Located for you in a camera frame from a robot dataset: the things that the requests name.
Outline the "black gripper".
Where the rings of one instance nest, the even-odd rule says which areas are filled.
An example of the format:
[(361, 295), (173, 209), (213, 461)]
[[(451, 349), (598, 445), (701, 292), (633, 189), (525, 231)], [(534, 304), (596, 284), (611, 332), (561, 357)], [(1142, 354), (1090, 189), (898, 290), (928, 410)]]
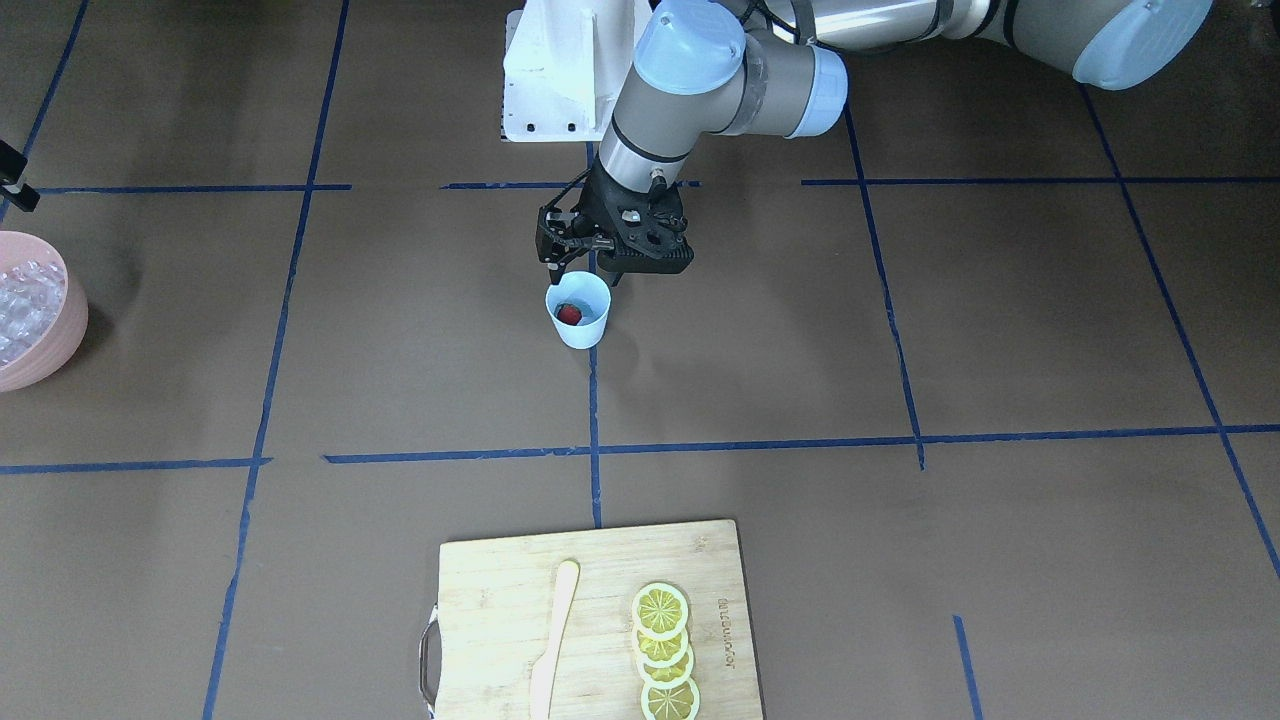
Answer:
[(695, 258), (687, 227), (677, 187), (659, 182), (648, 191), (632, 191), (595, 160), (575, 210), (539, 208), (536, 254), (550, 284), (557, 286), (573, 261), (596, 251), (596, 269), (616, 288), (626, 274), (684, 272)]

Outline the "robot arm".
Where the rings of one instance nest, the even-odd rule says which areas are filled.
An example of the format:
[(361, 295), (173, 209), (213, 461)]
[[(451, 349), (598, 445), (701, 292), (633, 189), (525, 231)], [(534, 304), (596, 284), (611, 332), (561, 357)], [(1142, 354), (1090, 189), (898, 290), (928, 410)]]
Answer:
[(526, 1), (508, 14), (502, 133), (590, 141), (571, 209), (540, 208), (552, 284), (589, 254), (613, 279), (692, 261), (678, 195), (705, 135), (805, 138), (849, 97), (845, 58), (986, 38), (1119, 91), (1164, 69), (1207, 1)]

